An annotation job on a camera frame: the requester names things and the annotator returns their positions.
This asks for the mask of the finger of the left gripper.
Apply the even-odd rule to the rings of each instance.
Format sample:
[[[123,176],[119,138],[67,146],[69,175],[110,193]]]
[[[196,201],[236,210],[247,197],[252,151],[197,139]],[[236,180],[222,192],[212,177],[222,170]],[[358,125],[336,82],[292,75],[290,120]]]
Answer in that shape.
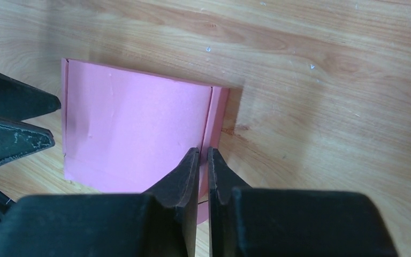
[[[60,108],[56,95],[0,73],[0,118],[22,121]]]

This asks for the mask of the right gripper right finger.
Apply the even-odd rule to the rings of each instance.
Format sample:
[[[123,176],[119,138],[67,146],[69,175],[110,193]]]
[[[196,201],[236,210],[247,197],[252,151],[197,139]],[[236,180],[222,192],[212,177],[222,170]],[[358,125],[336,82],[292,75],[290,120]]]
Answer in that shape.
[[[397,256],[375,204],[345,191],[253,188],[208,150],[211,256]]]

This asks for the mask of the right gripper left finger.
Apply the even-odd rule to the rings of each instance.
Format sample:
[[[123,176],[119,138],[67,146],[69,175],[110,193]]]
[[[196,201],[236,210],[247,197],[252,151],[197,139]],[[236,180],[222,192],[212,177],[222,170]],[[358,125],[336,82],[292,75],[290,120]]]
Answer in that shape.
[[[0,225],[0,256],[194,256],[200,152],[138,194],[30,195]]]

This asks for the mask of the pink paper box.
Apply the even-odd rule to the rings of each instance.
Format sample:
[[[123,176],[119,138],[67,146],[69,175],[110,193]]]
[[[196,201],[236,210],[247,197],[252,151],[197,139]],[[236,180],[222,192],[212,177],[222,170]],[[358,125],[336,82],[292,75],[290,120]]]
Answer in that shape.
[[[62,60],[64,176],[104,193],[141,193],[196,147],[197,222],[208,219],[207,150],[230,90],[116,66]]]

